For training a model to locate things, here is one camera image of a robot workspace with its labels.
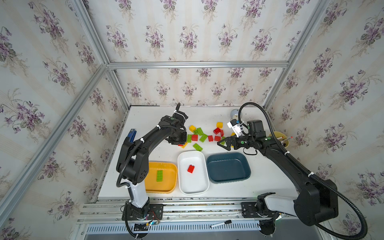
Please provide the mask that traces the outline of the long green lego brick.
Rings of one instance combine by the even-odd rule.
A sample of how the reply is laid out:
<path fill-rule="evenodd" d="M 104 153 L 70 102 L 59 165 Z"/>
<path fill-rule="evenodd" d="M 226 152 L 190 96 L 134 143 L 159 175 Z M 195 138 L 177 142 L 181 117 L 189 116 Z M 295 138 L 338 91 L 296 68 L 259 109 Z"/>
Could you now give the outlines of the long green lego brick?
<path fill-rule="evenodd" d="M 157 170 L 156 182 L 162 182 L 163 179 L 164 179 L 164 171 L 163 170 Z"/>

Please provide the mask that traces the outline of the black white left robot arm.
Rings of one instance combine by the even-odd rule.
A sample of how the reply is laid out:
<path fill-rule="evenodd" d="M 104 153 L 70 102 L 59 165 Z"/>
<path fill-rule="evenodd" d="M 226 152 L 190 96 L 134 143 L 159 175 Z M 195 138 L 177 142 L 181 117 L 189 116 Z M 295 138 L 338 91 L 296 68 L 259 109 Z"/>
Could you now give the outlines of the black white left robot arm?
<path fill-rule="evenodd" d="M 188 116 L 180 111 L 178 103 L 172 116 L 164 116 L 160 122 L 140 139 L 130 142 L 126 138 L 120 150 L 116 170 L 119 173 L 116 187 L 126 187 L 130 199 L 125 206 L 125 220 L 128 210 L 138 220 L 145 219 L 150 210 L 150 198 L 146 192 L 145 178 L 149 173 L 149 156 L 166 140 L 171 145 L 183 146 L 187 142 L 185 122 Z"/>

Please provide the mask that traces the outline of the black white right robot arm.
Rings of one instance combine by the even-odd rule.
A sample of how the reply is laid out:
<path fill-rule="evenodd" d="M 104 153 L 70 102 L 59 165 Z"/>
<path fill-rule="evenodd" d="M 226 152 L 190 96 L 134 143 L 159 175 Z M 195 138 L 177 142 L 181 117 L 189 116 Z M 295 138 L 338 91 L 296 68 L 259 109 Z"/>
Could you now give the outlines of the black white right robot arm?
<path fill-rule="evenodd" d="M 359 208 L 347 197 L 337 190 L 336 184 L 331 180 L 323 180 L 308 170 L 277 139 L 271 119 L 263 107 L 257 103 L 243 104 L 239 112 L 246 106 L 255 106 L 264 114 L 269 126 L 271 136 L 267 136 L 260 120 L 249 121 L 246 124 L 238 119 L 240 128 L 246 127 L 248 131 L 241 131 L 241 135 L 227 137 L 223 148 L 227 151 L 240 148 L 253 148 L 264 157 L 271 160 L 294 184 L 298 197 L 293 200 L 293 215 L 307 226 L 316 226 L 322 231 L 343 240 L 361 240 L 368 234 L 367 221 Z M 360 221 L 360 231 L 348 236 L 336 233 L 321 225 L 322 222 L 334 219 L 339 214 L 338 200 L 343 200 L 355 212 Z"/>

